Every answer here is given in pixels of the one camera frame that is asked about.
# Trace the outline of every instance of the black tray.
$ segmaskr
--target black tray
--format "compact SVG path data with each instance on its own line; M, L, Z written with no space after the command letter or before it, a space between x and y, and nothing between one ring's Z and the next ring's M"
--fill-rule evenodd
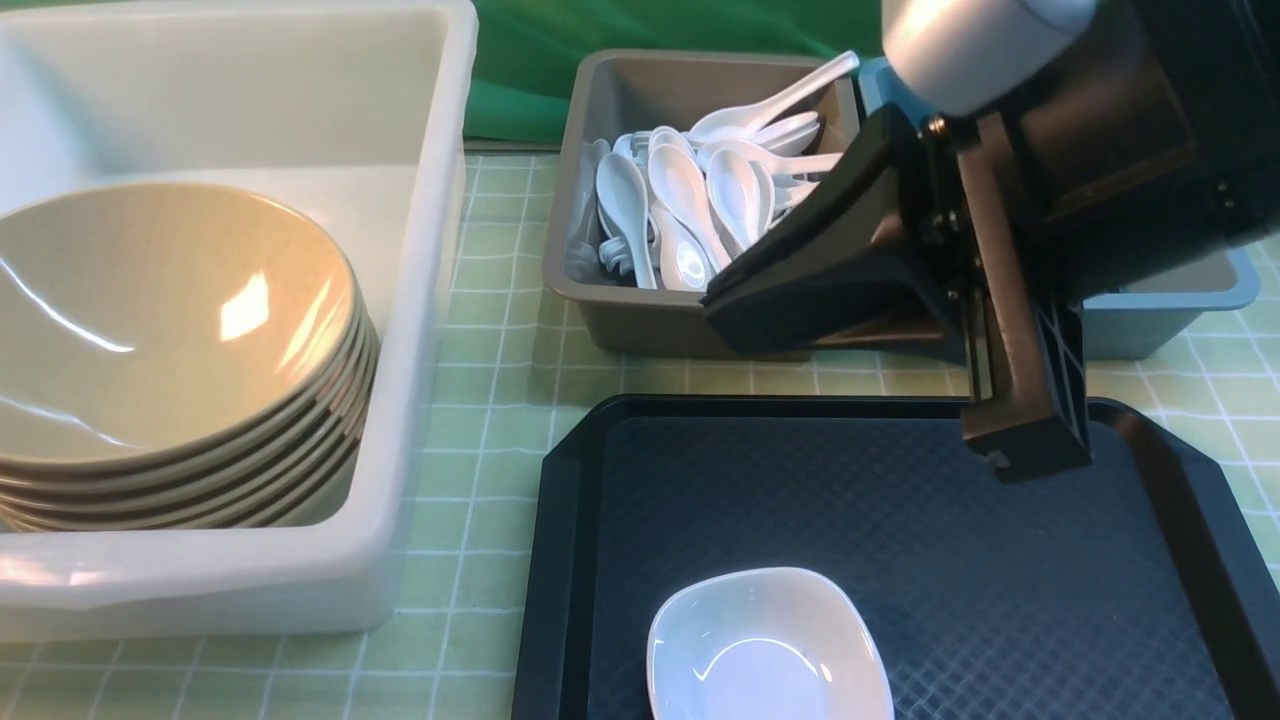
M543 462L513 720L650 717L658 607L795 565L899 720L1280 719L1280 593L1219 466L1092 401L1097 462L1000 484L951 400L618 397Z

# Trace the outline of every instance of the blue plastic bin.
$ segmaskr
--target blue plastic bin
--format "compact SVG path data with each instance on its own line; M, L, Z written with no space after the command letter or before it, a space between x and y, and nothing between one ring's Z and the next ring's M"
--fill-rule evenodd
M883 58L858 76L870 113L892 102L919 124L933 110L899 79ZM1091 360L1140 360L1187 329L1203 313L1239 310L1258 297L1258 273L1244 250L1204 258L1084 301L1084 351Z

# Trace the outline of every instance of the green backdrop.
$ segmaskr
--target green backdrop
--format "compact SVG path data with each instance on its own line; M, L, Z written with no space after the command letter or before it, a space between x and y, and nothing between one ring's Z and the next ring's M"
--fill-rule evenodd
M0 9L67 0L0 0ZM609 47L879 54L879 0L475 0L471 137L559 142L577 64Z

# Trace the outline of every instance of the cutting mat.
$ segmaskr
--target cutting mat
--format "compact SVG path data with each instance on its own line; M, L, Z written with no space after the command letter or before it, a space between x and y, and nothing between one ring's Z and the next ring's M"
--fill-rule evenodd
M399 611L370 634L0 646L0 719L500 720L522 620L539 461L618 392L957 395L914 357L797 365L618 357L541 290L557 160L470 156L466 225L413 500ZM1091 365L1121 400L1217 459L1280 580L1280 240L1262 299L1143 363Z

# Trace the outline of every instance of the white tub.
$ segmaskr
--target white tub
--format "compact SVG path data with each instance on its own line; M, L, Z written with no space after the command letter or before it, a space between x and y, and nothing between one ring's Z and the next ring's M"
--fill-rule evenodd
M337 632L389 616L451 291L476 24L466 0L0 14L0 213L125 179L257 191L330 231L383 336L355 482L333 518L0 534L0 642Z

